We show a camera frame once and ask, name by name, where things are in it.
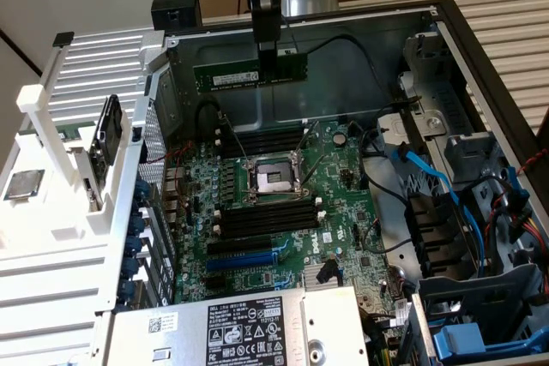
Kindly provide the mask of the silver finned heat sink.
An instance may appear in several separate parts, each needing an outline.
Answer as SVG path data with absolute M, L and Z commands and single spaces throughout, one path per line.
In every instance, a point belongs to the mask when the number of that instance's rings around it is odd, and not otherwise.
M 336 288 L 338 286 L 338 280 L 336 277 L 332 277 L 323 284 L 317 280 L 317 275 L 320 273 L 322 268 L 322 263 L 305 266 L 303 271 L 303 284 L 307 291 L 321 291 Z

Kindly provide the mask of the blue plastic latch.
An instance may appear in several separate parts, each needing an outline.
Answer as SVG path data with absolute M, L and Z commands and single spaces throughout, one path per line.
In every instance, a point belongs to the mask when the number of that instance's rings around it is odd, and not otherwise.
M 527 339 L 487 345 L 476 323 L 449 325 L 433 336 L 433 342 L 438 359 L 448 364 L 529 356 L 549 349 L 549 327 Z

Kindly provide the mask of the RAM slot white clips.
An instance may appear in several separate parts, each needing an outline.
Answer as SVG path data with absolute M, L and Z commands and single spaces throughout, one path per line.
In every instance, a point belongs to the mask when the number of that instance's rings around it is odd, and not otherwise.
M 282 128 L 255 129 L 248 131 L 236 131 L 239 138 L 255 138 L 255 137 L 270 137 L 270 138 L 295 138 L 301 137 L 304 134 L 304 129 L 301 126 L 293 125 Z M 214 131 L 214 137 L 221 138 L 232 136 L 227 126 L 218 127 Z
M 303 135 L 304 130 L 300 127 L 237 133 L 239 141 L 244 146 L 297 144 Z
M 220 221 L 217 223 L 220 229 L 220 235 L 224 238 L 239 238 L 239 237 L 253 237 L 253 236 L 261 236 L 261 235 L 270 235 L 270 234 L 276 234 L 276 233 L 282 233 L 282 232 L 289 232 L 289 231 L 301 231 L 301 230 L 309 230 L 309 229 L 299 229 L 297 226 L 282 226 L 282 227 L 265 227 L 265 228 L 244 228 L 240 227 L 237 230 L 229 230 L 226 231 L 221 228 Z
M 314 213 L 269 213 L 269 214 L 252 214 L 251 216 L 228 216 L 228 217 L 222 217 L 221 214 L 217 217 L 219 221 L 229 221 L 229 220 L 240 220 L 240 219 L 270 219 L 270 218 L 276 218 L 276 217 L 290 217 L 290 216 L 313 216 L 316 217 L 318 212 L 317 210 Z

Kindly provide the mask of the grey plastic drive cage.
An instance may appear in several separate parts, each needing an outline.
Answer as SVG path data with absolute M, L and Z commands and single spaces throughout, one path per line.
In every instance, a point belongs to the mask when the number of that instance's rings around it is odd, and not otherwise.
M 541 270 L 528 263 L 482 279 L 422 279 L 419 299 L 436 330 L 473 323 L 484 343 L 503 344 L 549 327 L 549 297 L 542 294 L 542 283 Z

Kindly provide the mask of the long black expansion slot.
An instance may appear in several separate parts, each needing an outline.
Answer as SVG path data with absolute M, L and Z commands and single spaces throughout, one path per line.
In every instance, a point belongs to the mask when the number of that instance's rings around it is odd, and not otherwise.
M 246 237 L 209 243 L 207 255 L 230 255 L 251 251 L 268 250 L 273 247 L 270 237 Z

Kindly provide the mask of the blue expansion slot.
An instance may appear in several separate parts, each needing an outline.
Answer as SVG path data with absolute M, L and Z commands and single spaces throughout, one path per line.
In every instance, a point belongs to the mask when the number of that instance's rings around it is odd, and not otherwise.
M 278 263 L 280 254 L 287 249 L 288 242 L 269 251 L 217 258 L 206 262 L 208 273 L 237 270 L 247 267 L 273 266 Z

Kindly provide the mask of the green motherboard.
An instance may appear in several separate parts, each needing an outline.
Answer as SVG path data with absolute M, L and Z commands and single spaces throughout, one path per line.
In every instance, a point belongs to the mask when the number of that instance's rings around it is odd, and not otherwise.
M 343 147 L 333 143 L 333 136 L 347 137 Z M 335 122 L 320 123 L 316 134 L 303 148 L 307 160 L 306 174 L 317 158 L 324 154 L 311 180 L 305 185 L 318 207 L 319 226 L 309 230 L 289 231 L 253 237 L 270 237 L 273 247 L 288 242 L 278 263 L 273 266 L 247 267 L 208 273 L 209 260 L 263 252 L 251 251 L 230 255 L 207 255 L 209 243 L 238 239 L 220 235 L 217 217 L 223 208 L 248 207 L 241 201 L 245 186 L 241 165 L 244 157 L 224 158 L 219 147 L 233 136 L 212 141 L 187 142 L 176 149 L 168 168 L 183 167 L 182 195 L 175 212 L 177 224 L 170 225 L 175 237 L 175 303 L 194 303 L 209 298 L 231 297 L 254 292 L 284 291 L 304 288 L 305 266 L 323 264 L 317 280 L 323 284 L 336 277 L 338 286 L 350 286 L 359 306 L 378 318 L 394 314 L 395 303 L 407 296 L 408 282 L 388 261 L 392 244 L 384 243 L 371 186 L 362 180 L 367 152 L 355 126 Z M 209 291 L 203 280 L 224 275 L 226 288 Z

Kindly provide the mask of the silver CPU chip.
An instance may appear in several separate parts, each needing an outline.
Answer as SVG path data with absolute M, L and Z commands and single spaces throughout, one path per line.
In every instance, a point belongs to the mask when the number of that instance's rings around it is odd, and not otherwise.
M 4 200 L 23 201 L 39 193 L 45 170 L 18 171 L 13 174 L 6 189 Z

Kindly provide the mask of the green card with metal bracket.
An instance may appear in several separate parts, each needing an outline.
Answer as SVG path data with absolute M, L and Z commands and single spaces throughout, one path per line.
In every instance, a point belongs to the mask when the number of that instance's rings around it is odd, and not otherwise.
M 96 147 L 91 147 L 88 154 L 89 171 L 83 178 L 89 202 L 89 211 L 98 212 L 103 207 L 102 191 L 106 183 L 106 162 Z

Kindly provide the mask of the open grey PC case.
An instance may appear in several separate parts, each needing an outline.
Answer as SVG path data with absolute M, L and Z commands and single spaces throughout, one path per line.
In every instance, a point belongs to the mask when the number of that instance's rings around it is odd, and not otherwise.
M 407 70 L 403 46 L 416 33 L 437 32 L 467 82 L 474 112 L 503 154 L 506 177 L 483 176 L 453 184 L 425 159 L 426 144 L 413 116 L 417 97 L 401 88 Z M 193 67 L 258 59 L 248 24 L 191 28 L 166 35 L 160 63 L 148 69 L 145 99 L 135 113 L 137 173 L 125 211 L 116 303 L 99 336 L 99 364 L 116 315 L 175 303 L 176 247 L 166 221 L 164 183 L 176 149 L 212 141 L 214 131 L 308 129 L 316 120 L 355 126 L 367 152 L 362 180 L 371 186 L 388 261 L 408 282 L 394 314 L 378 318 L 359 306 L 368 366 L 549 366 L 549 349 L 521 357 L 442 363 L 425 318 L 419 282 L 425 279 L 410 237 L 405 210 L 413 193 L 449 194 L 462 226 L 472 236 L 477 264 L 470 279 L 507 273 L 533 263 L 549 297 L 549 149 L 537 142 L 503 77 L 451 0 L 399 4 L 347 12 L 288 17 L 278 55 L 305 53 L 304 81 L 199 93 Z

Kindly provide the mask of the green RAM stick white label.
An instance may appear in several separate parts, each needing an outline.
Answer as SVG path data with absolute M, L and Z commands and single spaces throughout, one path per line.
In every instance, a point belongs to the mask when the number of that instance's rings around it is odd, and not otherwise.
M 263 69 L 258 59 L 248 59 L 197 65 L 193 72 L 199 93 L 262 87 L 306 80 L 308 56 L 305 53 L 280 55 L 271 70 Z

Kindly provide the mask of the black disk drive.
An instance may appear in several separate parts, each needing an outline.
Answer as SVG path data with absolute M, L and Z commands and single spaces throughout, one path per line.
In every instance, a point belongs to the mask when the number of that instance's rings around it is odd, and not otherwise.
M 116 94 L 112 94 L 106 99 L 103 106 L 91 144 L 91 147 L 100 150 L 106 166 L 114 164 L 123 131 L 121 121 L 120 101 Z

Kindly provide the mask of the CPU socket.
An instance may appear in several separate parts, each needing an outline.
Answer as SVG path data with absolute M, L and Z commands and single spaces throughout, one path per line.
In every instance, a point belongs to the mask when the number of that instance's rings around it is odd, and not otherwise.
M 242 193 L 246 189 L 299 190 L 299 155 L 296 150 L 286 153 L 273 153 L 249 158 L 243 161 L 241 169 L 245 175 L 245 186 L 240 190 L 241 201 L 248 205 L 303 199 L 311 195 L 307 189 L 303 195 L 265 195 L 255 196 Z

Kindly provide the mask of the RAM slot black clips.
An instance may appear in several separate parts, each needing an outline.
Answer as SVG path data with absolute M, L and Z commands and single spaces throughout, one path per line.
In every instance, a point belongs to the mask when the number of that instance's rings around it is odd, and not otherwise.
M 311 198 L 294 199 L 289 201 L 277 201 L 256 204 L 248 207 L 223 208 L 220 210 L 222 217 L 251 216 L 252 214 L 269 213 L 314 213 L 317 210 Z
M 299 143 L 299 140 L 267 140 L 267 141 L 241 141 L 239 145 L 236 141 L 224 142 L 220 147 L 220 155 L 224 158 L 254 156 L 266 153 L 287 152 L 293 150 Z
M 295 138 L 270 138 L 270 137 L 255 137 L 255 138 L 239 138 L 245 150 L 251 150 L 253 147 L 276 147 L 280 145 L 290 145 L 296 147 L 301 137 Z
M 318 227 L 317 216 L 290 216 L 290 217 L 276 217 L 270 219 L 240 219 L 221 221 L 220 226 L 222 229 L 237 230 L 240 227 L 244 228 L 265 228 L 265 227 L 282 227 L 282 226 L 297 226 L 299 229 L 310 229 L 312 227 Z

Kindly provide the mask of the grey metal disk bay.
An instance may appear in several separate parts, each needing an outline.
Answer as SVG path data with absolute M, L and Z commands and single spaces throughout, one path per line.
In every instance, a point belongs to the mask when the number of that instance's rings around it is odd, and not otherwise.
M 425 159 L 455 185 L 483 176 L 506 177 L 494 134 L 480 121 L 467 82 L 443 36 L 423 32 L 403 46 L 401 88 L 417 97 L 413 116 L 426 144 Z

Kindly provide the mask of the silver power supply with label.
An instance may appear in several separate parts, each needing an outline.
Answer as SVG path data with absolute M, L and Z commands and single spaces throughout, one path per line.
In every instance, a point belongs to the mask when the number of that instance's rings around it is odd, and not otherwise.
M 105 366 L 368 366 L 355 292 L 268 291 L 129 311 Z

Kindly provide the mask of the white parts rack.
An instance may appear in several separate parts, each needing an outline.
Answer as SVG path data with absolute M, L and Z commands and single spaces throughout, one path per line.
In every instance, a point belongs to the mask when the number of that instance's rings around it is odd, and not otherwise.
M 143 98 L 142 54 L 145 31 L 133 29 L 74 36 L 70 45 L 53 47 L 38 82 L 23 86 L 16 105 L 37 135 L 15 135 L 16 154 L 5 167 L 0 186 L 0 262 L 57 255 L 106 246 L 112 239 L 116 210 L 126 203 L 133 180 L 123 178 L 130 161 L 136 104 Z M 83 178 L 94 131 L 81 130 L 82 139 L 62 142 L 56 124 L 98 124 L 112 94 L 122 108 L 122 137 L 114 164 L 106 167 L 103 207 L 89 211 Z M 23 201 L 6 201 L 13 174 L 45 170 L 39 193 Z

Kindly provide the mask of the black box device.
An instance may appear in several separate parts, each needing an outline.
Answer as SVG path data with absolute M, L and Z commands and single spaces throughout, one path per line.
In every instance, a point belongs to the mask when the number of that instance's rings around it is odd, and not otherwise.
M 150 13 L 154 30 L 166 35 L 202 26 L 199 0 L 153 0 Z

